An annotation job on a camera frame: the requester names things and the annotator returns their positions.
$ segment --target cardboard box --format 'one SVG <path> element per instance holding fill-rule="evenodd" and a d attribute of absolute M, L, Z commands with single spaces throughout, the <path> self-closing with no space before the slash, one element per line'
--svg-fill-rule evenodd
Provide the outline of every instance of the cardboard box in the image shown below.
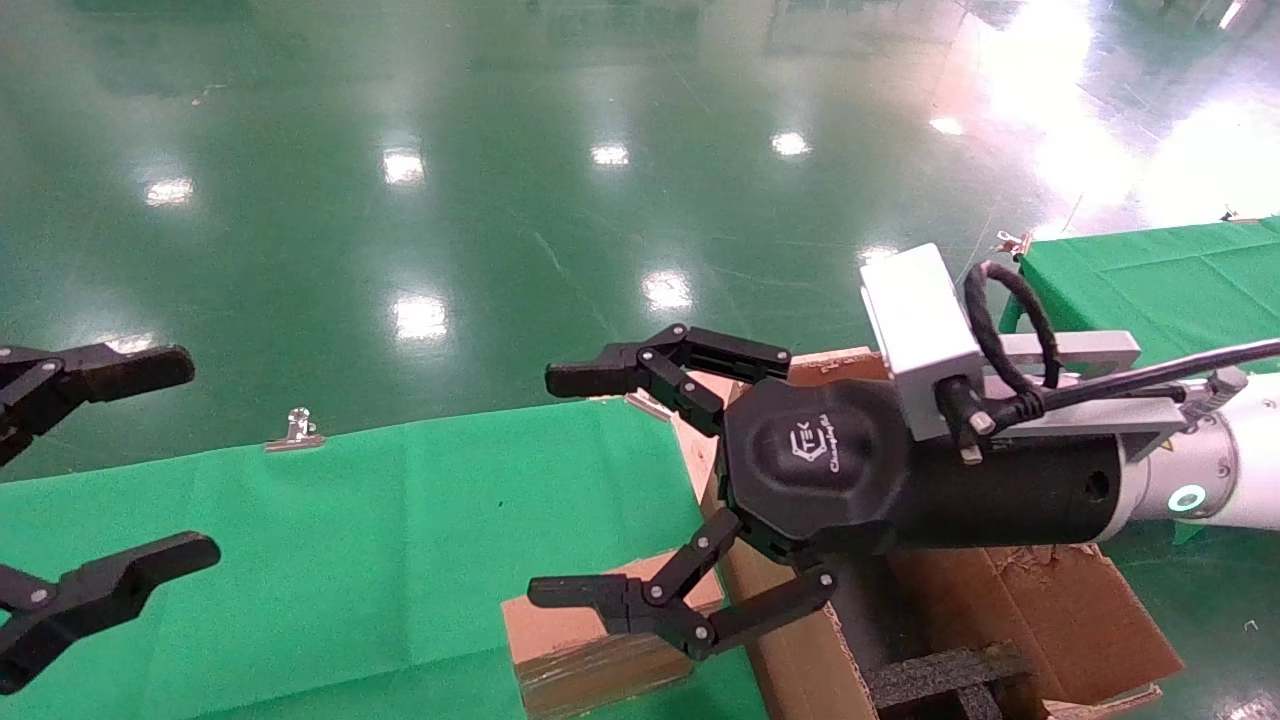
<path fill-rule="evenodd" d="M 649 579 L 675 552 L 613 570 Z M 685 596 L 710 614 L 724 592 L 708 574 Z M 573 717 L 589 710 L 681 680 L 694 664 L 657 635 L 609 635 L 594 610 L 535 607 L 520 596 L 502 603 L 507 643 L 530 720 Z"/>
<path fill-rule="evenodd" d="M 732 401 L 741 387 L 699 382 Z M 854 348 L 796 357 L 788 380 L 886 379 L 879 356 Z M 716 441 L 678 418 L 676 434 L 704 515 L 718 507 Z M 891 556 L 934 651 L 1012 642 L 1055 720 L 1102 720 L 1160 697 L 1155 682 L 1183 664 L 1097 546 L 914 551 Z M 736 543 L 719 565 L 730 598 L 759 594 L 790 568 Z M 815 612 L 748 647 L 773 720 L 876 720 L 838 619 Z"/>

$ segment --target green floor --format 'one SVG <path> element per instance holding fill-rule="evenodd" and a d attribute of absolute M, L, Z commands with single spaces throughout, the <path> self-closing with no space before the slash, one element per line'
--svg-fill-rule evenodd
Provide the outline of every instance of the green floor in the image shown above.
<path fill-rule="evenodd" d="M 1274 210 L 1275 5 L 0 4 L 0 338 L 198 369 L 5 479 L 540 404 L 676 319 L 868 343 L 892 249 Z M 1167 537 L 1112 547 L 1193 665 L 1158 716 L 1280 692 L 1280 542 Z"/>

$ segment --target green tablecloth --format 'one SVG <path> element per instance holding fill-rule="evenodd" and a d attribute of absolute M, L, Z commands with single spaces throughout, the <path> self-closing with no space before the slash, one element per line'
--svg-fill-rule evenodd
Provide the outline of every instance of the green tablecloth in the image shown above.
<path fill-rule="evenodd" d="M 1126 329 L 1147 365 L 1280 336 L 1280 218 L 1036 242 L 1021 273 L 1055 329 Z"/>
<path fill-rule="evenodd" d="M 0 700 L 22 720 L 520 719 L 499 603 L 700 523 L 668 425 L 617 401 L 0 486 L 0 561 L 55 578 L 195 529 L 220 565 Z M 742 651 L 596 719 L 763 720 Z"/>

